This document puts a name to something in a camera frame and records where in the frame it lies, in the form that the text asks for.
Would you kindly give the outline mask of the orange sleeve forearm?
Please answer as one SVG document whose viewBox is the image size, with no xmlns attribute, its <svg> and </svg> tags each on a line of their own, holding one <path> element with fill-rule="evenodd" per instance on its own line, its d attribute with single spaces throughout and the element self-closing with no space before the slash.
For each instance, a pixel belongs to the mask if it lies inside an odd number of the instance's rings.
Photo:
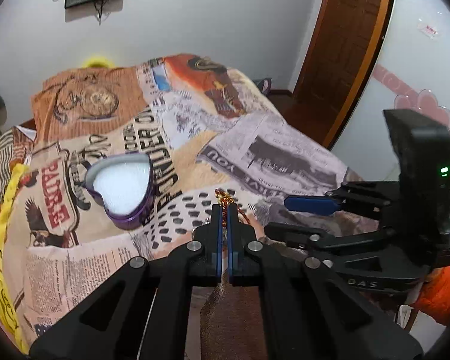
<svg viewBox="0 0 450 360">
<path fill-rule="evenodd" d="M 450 326 L 450 266 L 437 269 L 424 282 L 411 306 L 437 323 Z"/>
</svg>

